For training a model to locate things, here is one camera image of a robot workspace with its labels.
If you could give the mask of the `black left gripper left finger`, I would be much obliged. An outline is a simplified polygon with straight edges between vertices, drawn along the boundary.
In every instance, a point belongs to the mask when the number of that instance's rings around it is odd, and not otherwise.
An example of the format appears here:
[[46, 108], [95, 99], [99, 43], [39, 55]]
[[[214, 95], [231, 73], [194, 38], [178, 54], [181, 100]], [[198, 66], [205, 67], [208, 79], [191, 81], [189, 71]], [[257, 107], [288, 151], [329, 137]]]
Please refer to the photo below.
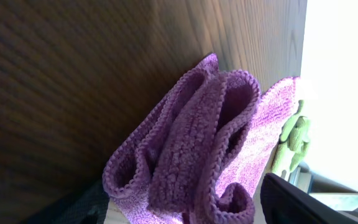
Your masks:
[[24, 224], [103, 224], [109, 197], [97, 180], [22, 221]]

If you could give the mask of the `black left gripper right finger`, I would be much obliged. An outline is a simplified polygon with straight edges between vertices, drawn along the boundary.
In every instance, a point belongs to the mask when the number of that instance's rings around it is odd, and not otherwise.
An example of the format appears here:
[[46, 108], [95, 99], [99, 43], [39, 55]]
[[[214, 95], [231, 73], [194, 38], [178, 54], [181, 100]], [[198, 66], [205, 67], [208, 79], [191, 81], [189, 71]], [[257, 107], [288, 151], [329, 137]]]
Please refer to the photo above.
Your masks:
[[266, 174], [260, 202], [267, 223], [358, 223], [358, 193], [306, 193], [275, 174]]

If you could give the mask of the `purple microfiber cloth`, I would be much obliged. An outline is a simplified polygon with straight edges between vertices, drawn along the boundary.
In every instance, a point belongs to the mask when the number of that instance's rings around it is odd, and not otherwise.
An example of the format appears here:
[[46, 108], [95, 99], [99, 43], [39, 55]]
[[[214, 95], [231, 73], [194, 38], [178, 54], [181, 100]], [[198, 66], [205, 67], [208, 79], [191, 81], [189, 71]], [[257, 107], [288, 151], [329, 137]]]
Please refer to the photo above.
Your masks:
[[221, 71], [209, 54], [114, 151], [104, 191], [131, 223], [252, 223], [299, 84], [288, 77], [262, 93], [247, 71]]

